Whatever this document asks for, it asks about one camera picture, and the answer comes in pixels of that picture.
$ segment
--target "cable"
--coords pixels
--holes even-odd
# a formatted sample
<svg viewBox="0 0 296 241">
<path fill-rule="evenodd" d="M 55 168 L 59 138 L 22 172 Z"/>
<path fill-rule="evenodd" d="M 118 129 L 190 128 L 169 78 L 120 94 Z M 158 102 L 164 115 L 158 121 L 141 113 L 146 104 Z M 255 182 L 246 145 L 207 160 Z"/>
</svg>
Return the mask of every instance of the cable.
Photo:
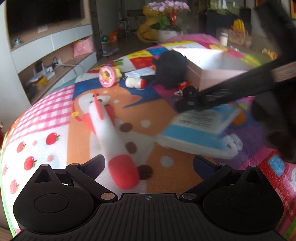
<svg viewBox="0 0 296 241">
<path fill-rule="evenodd" d="M 85 73 L 85 68 L 81 64 L 58 64 L 58 66 L 65 66 L 65 67 L 67 67 L 67 66 L 78 66 L 78 65 L 83 68 L 83 74 L 84 74 Z M 73 70 L 74 70 L 74 73 L 76 74 L 76 77 L 78 77 L 78 74 L 75 71 L 75 68 L 73 68 Z"/>
<path fill-rule="evenodd" d="M 83 68 L 83 73 L 86 73 L 85 68 L 81 64 L 58 64 L 61 66 L 81 66 Z"/>
<path fill-rule="evenodd" d="M 52 69 L 54 69 L 58 64 L 59 64 L 59 63 L 58 63 L 58 61 L 57 61 L 57 58 L 54 57 L 53 60 L 52 60 L 52 64 L 51 64 Z"/>
</svg>

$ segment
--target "pink box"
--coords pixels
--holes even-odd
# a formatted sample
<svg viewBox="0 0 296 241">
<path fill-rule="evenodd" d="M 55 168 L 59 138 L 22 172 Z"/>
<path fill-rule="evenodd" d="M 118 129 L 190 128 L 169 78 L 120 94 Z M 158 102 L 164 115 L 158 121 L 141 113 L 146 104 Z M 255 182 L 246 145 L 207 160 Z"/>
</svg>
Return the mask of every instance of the pink box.
<svg viewBox="0 0 296 241">
<path fill-rule="evenodd" d="M 176 48 L 187 57 L 186 79 L 199 91 L 240 75 L 253 67 L 221 50 Z"/>
</svg>

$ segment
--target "potted plant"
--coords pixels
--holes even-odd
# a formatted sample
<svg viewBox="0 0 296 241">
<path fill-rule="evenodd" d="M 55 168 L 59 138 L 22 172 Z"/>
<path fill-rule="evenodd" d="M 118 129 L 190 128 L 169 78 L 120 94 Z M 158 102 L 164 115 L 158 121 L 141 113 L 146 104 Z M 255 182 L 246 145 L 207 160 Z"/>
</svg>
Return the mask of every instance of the potted plant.
<svg viewBox="0 0 296 241">
<path fill-rule="evenodd" d="M 158 41 L 165 41 L 174 36 L 183 34 L 182 28 L 178 25 L 177 16 L 182 11 L 190 11 L 187 3 L 181 1 L 151 2 L 147 5 L 152 11 L 160 13 L 157 23 L 150 26 L 158 30 Z"/>
</svg>

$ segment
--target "flower pot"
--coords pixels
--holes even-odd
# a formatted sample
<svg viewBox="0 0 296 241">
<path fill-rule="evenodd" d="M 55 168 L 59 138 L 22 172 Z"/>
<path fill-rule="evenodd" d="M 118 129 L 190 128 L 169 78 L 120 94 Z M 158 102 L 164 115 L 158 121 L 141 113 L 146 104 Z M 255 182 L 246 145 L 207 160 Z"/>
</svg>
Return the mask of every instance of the flower pot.
<svg viewBox="0 0 296 241">
<path fill-rule="evenodd" d="M 183 32 L 169 31 L 169 30 L 158 30 L 158 41 L 166 41 L 172 37 L 176 37 L 178 35 L 182 35 Z"/>
</svg>

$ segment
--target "orange bag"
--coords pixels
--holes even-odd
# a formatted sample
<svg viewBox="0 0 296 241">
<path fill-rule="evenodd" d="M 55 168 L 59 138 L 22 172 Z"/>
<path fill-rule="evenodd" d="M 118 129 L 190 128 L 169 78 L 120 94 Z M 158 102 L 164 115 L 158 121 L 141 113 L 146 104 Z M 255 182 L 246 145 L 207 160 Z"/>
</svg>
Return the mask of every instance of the orange bag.
<svg viewBox="0 0 296 241">
<path fill-rule="evenodd" d="M 73 48 L 74 48 L 74 57 L 77 57 L 79 55 L 86 54 L 86 53 L 93 53 L 94 45 L 92 42 L 92 37 L 75 41 Z"/>
<path fill-rule="evenodd" d="M 118 42 L 118 31 L 109 34 L 109 41 L 110 43 L 117 43 Z"/>
</svg>

